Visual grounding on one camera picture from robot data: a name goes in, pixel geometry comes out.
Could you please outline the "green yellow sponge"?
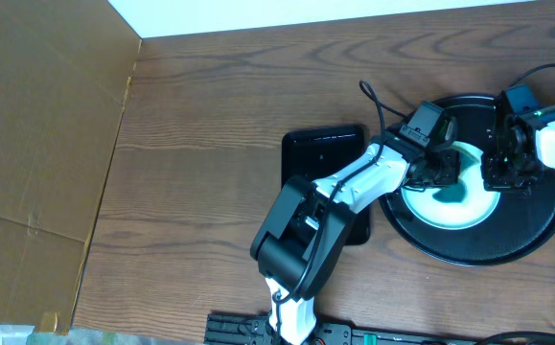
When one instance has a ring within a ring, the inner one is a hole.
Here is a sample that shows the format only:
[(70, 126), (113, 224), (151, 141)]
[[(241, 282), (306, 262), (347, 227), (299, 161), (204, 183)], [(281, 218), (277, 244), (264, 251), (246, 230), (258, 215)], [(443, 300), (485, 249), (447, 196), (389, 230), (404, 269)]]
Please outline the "green yellow sponge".
[(453, 185), (440, 189), (432, 195), (432, 198), (441, 203), (462, 203), (467, 196), (467, 187), (463, 178), (464, 171), (475, 163), (468, 153), (460, 153), (460, 170), (457, 182)]

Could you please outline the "mint green plate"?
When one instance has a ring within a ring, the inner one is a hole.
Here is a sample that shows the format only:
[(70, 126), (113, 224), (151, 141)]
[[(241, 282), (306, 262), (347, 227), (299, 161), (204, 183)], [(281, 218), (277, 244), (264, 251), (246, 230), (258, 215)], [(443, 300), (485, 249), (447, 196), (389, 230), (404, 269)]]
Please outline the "mint green plate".
[(462, 203), (441, 203), (434, 200), (432, 195), (442, 188), (415, 190), (402, 187), (401, 193), (407, 208), (424, 223), (444, 230), (462, 230), (478, 225), (489, 217), (498, 206), (500, 192), (484, 189), (481, 149), (459, 141), (452, 147), (460, 153), (468, 153), (475, 160), (463, 174), (467, 196)]

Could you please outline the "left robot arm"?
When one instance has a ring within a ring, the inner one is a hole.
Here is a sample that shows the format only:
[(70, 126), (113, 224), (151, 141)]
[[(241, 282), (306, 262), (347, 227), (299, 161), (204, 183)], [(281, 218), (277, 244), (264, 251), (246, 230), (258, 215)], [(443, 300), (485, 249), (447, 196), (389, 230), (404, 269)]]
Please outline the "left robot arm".
[(357, 215), (405, 185), (456, 183), (461, 166), (452, 146), (425, 148), (400, 134), (372, 138), (361, 156), (338, 172), (282, 187), (250, 246), (271, 298), (268, 325), (276, 340), (302, 344), (314, 331), (314, 298), (335, 269)]

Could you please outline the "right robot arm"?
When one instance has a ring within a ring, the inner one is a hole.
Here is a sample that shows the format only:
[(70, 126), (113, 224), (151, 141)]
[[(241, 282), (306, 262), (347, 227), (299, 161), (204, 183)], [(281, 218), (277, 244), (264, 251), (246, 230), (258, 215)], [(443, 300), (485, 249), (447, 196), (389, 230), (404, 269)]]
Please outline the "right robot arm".
[(526, 189), (540, 183), (545, 170), (555, 170), (555, 105), (501, 110), (492, 136), (495, 147), (482, 155), (485, 190)]

